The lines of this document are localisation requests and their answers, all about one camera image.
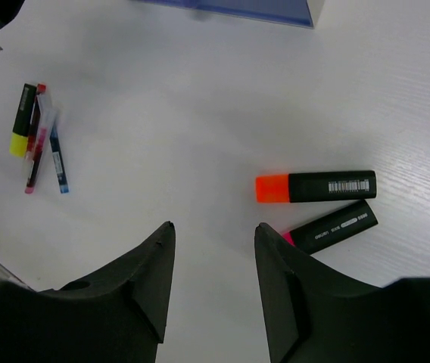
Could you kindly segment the yellow highlighter marker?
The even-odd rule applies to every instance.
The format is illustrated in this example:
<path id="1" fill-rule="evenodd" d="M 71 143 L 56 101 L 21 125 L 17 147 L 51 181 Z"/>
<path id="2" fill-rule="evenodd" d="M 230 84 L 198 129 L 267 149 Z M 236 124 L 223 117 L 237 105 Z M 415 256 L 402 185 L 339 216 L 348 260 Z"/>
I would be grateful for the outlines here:
<path id="1" fill-rule="evenodd" d="M 24 157 L 26 153 L 36 92 L 35 85 L 29 83 L 23 85 L 9 147 L 10 154 L 15 157 Z"/>

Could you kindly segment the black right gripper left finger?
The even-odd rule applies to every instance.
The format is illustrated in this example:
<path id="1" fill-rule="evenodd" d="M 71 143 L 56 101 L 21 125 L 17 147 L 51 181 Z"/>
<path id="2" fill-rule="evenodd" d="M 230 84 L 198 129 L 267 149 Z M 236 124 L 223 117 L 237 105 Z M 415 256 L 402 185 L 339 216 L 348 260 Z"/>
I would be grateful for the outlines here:
<path id="1" fill-rule="evenodd" d="M 176 232 L 163 223 L 134 249 L 59 290 L 0 280 L 0 362 L 153 362 L 164 341 Z"/>

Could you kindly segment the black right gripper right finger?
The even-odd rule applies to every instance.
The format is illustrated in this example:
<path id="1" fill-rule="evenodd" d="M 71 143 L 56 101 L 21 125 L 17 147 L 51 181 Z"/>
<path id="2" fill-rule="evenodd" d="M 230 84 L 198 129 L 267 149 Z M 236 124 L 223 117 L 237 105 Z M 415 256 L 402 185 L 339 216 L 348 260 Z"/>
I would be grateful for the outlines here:
<path id="1" fill-rule="evenodd" d="M 358 281 L 288 244 L 254 235 L 273 362 L 430 362 L 430 278 Z"/>

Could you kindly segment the orange highlighter marker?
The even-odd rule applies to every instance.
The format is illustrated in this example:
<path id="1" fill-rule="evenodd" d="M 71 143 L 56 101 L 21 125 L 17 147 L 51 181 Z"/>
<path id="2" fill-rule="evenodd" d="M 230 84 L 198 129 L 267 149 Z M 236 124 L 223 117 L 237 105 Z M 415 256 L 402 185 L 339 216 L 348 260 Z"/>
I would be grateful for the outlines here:
<path id="1" fill-rule="evenodd" d="M 372 170 L 261 175 L 255 179 L 255 195 L 259 203 L 374 199 L 377 178 Z"/>

